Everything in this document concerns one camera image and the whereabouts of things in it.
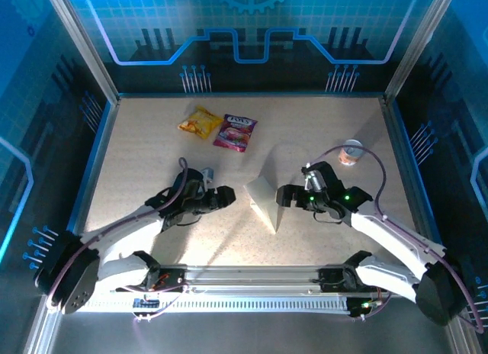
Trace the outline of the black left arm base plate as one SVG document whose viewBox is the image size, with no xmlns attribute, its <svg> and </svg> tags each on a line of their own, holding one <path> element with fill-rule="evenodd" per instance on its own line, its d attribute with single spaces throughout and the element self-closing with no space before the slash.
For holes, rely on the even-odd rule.
<svg viewBox="0 0 488 354">
<path fill-rule="evenodd" d="M 147 291 L 164 292 L 181 290 L 185 283 L 186 270 L 175 267 L 162 267 L 150 271 L 143 283 Z"/>
</svg>

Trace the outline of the paper cup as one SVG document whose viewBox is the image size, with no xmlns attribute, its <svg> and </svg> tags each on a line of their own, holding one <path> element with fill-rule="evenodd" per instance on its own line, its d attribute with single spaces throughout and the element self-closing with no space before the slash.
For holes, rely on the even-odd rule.
<svg viewBox="0 0 488 354">
<path fill-rule="evenodd" d="M 345 166 L 353 166 L 363 154 L 363 145 L 360 141 L 346 140 L 340 149 L 339 162 Z"/>
</svg>

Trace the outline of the purple berry candy bag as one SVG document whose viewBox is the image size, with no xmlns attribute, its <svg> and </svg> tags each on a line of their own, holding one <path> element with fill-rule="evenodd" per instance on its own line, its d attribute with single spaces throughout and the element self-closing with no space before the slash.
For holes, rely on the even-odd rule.
<svg viewBox="0 0 488 354">
<path fill-rule="evenodd" d="M 244 153 L 257 123 L 251 118 L 225 114 L 213 145 Z"/>
</svg>

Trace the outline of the grey metal plate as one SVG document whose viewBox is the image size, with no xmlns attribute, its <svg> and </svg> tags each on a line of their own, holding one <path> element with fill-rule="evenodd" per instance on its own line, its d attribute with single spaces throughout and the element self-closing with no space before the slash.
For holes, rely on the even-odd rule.
<svg viewBox="0 0 488 354">
<path fill-rule="evenodd" d="M 50 314 L 21 354 L 483 354 L 459 323 L 439 328 L 401 302 L 365 322 L 321 314 Z"/>
</svg>

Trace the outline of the yellow corn chips bag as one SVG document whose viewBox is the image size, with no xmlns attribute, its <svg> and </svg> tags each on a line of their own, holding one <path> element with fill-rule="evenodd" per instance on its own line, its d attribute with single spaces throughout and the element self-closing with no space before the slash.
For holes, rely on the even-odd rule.
<svg viewBox="0 0 488 354">
<path fill-rule="evenodd" d="M 194 112 L 178 125 L 178 129 L 198 135 L 206 140 L 213 130 L 223 123 L 223 118 L 217 116 L 202 106 L 196 106 Z"/>
</svg>

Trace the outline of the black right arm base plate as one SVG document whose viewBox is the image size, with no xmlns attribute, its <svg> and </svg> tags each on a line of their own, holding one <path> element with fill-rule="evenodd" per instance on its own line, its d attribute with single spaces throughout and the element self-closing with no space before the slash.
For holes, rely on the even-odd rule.
<svg viewBox="0 0 488 354">
<path fill-rule="evenodd" d="M 364 285 L 350 268 L 322 268 L 318 270 L 318 282 L 324 292 L 356 292 Z"/>
</svg>

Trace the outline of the black controller board green LED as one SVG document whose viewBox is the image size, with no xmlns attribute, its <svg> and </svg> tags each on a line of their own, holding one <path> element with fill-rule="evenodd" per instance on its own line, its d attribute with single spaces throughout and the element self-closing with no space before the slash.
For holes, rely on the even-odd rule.
<svg viewBox="0 0 488 354">
<path fill-rule="evenodd" d="M 347 311 L 352 318 L 362 318 L 371 315 L 375 310 L 381 307 L 382 304 L 383 301 L 379 298 L 367 299 L 353 297 L 346 299 Z"/>
</svg>

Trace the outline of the aluminium frame beam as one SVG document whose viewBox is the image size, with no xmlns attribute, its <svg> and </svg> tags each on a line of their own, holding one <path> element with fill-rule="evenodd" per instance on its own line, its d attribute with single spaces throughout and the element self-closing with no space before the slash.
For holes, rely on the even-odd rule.
<svg viewBox="0 0 488 354">
<path fill-rule="evenodd" d="M 388 265 L 376 260 L 368 260 L 365 264 L 317 266 L 186 266 L 172 265 L 186 270 L 184 285 L 214 286 L 220 290 L 227 287 L 242 286 L 292 286 L 318 285 L 318 270 L 322 268 L 350 268 L 359 277 L 364 287 L 378 287 L 396 293 L 400 289 L 411 289 L 419 283 L 415 275 L 404 266 Z M 143 285 L 150 271 L 162 268 L 156 266 L 143 270 L 140 268 L 123 271 L 106 268 L 98 274 L 98 280 L 109 289 L 123 288 L 134 291 L 147 291 Z"/>
</svg>

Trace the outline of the aluminium frame post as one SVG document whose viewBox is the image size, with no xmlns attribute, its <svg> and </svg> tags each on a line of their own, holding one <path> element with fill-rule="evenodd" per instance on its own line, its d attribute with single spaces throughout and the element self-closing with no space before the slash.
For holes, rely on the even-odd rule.
<svg viewBox="0 0 488 354">
<path fill-rule="evenodd" d="M 392 105 L 396 96 L 400 93 L 405 81 L 412 72 L 415 64 L 422 55 L 424 49 L 430 42 L 442 20 L 445 12 L 449 8 L 452 0 L 433 0 L 424 14 L 405 55 L 396 68 L 389 85 L 384 93 L 384 103 L 386 106 Z"/>
<path fill-rule="evenodd" d="M 69 0 L 49 1 L 105 97 L 112 105 L 117 105 L 118 90 L 71 2 Z"/>
</svg>

